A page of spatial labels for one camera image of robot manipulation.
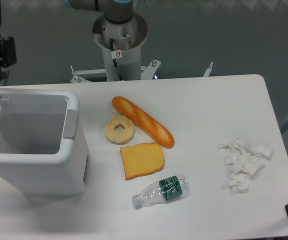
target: bottle cap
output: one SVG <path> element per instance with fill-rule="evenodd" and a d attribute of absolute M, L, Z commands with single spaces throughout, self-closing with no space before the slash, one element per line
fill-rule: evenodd
<path fill-rule="evenodd" d="M 133 204 L 134 204 L 135 208 L 139 209 L 142 206 L 141 202 L 140 202 L 140 199 L 139 199 L 139 196 L 138 195 L 134 195 L 134 196 L 132 196 L 132 199 L 133 199 Z"/>

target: green bottle label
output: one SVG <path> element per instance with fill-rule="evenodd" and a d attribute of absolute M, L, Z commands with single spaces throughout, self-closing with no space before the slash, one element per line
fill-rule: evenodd
<path fill-rule="evenodd" d="M 179 184 L 179 180 L 176 176 L 172 176 L 159 181 L 159 185 L 166 201 L 172 200 L 177 196 L 183 194 L 182 188 Z"/>

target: tissue paper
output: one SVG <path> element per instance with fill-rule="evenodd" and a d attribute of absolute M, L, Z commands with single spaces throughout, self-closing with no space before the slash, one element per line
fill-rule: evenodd
<path fill-rule="evenodd" d="M 232 194 L 245 193 L 249 187 L 249 177 L 265 166 L 273 148 L 262 144 L 251 145 L 239 139 L 221 144 L 218 149 L 229 149 L 230 155 L 225 163 L 231 173 L 228 187 Z"/>

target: toast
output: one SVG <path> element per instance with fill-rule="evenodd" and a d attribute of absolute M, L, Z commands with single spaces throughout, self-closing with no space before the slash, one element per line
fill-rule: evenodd
<path fill-rule="evenodd" d="M 161 171 L 165 164 L 161 146 L 155 142 L 120 148 L 125 180 Z"/>

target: white trash can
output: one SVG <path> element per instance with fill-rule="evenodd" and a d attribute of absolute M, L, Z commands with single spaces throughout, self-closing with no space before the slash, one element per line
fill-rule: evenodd
<path fill-rule="evenodd" d="M 0 177 L 28 194 L 82 193 L 89 151 L 79 110 L 72 92 L 0 88 Z"/>

